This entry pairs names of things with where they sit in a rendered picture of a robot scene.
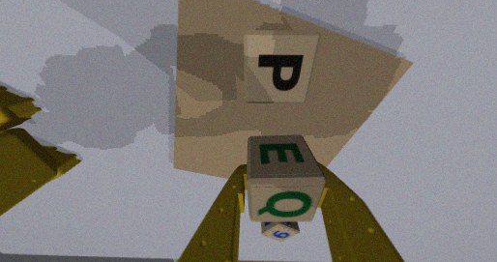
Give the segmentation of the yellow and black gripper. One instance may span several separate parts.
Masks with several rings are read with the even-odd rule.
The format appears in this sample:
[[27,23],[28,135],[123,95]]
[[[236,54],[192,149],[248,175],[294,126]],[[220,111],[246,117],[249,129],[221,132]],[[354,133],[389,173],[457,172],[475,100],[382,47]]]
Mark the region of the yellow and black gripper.
[[[321,208],[333,262],[404,262],[363,199],[318,162],[327,178]],[[238,262],[247,165],[227,180],[177,262]]]

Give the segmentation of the tan flat mat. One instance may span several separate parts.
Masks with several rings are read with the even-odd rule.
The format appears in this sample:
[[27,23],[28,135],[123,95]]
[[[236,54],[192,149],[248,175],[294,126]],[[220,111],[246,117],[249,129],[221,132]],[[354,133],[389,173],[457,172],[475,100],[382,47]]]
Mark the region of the tan flat mat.
[[[304,103],[247,103],[247,30],[319,31]],[[300,134],[327,167],[413,62],[254,0],[179,0],[175,169],[229,179],[248,138]]]

